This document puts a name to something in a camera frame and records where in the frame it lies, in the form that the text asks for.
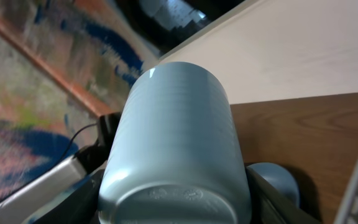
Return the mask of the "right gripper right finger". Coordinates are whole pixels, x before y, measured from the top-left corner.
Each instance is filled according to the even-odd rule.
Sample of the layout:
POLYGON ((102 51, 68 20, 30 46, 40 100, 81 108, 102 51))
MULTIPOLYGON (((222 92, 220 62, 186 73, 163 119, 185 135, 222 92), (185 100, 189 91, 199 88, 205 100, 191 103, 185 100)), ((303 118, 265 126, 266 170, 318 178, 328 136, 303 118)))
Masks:
POLYGON ((320 224, 281 194, 255 170, 246 167, 252 201, 251 223, 320 224))

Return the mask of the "light blue cup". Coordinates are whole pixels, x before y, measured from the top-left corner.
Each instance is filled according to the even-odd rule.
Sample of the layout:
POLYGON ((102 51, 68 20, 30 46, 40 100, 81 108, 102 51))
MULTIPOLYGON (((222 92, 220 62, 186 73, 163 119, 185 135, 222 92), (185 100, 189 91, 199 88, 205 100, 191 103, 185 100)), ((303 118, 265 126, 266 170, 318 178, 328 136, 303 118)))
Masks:
POLYGON ((252 204, 223 86, 204 68, 146 71, 124 106, 99 190, 101 223, 249 223, 252 204))

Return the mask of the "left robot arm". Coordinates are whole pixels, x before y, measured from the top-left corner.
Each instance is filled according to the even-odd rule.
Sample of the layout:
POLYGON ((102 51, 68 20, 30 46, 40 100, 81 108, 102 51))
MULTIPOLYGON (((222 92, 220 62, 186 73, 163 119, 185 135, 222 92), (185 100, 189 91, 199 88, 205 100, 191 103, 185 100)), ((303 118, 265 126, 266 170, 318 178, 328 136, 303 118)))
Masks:
POLYGON ((94 144, 60 159, 45 174, 0 202, 0 224, 22 223, 64 190, 100 168, 108 159, 120 118, 120 112, 100 116, 94 144))

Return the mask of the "pink cup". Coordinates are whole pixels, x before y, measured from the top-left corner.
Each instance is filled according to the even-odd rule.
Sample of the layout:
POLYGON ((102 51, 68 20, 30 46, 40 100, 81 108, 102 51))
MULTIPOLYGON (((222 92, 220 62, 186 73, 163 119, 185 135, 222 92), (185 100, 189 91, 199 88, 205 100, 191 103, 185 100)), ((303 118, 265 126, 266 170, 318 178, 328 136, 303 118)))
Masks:
POLYGON ((286 196, 296 207, 300 207, 299 186, 288 170, 278 164, 269 162, 255 163, 247 167, 253 169, 276 190, 286 196))

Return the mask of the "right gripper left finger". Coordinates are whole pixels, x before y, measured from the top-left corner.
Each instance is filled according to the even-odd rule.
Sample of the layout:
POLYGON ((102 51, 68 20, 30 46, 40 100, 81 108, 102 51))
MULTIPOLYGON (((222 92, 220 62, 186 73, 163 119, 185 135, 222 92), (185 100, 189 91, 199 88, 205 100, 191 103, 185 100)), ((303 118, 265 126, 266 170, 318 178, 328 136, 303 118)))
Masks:
POLYGON ((96 171, 70 196, 51 211, 25 223, 35 224, 100 224, 97 208, 104 169, 96 171))

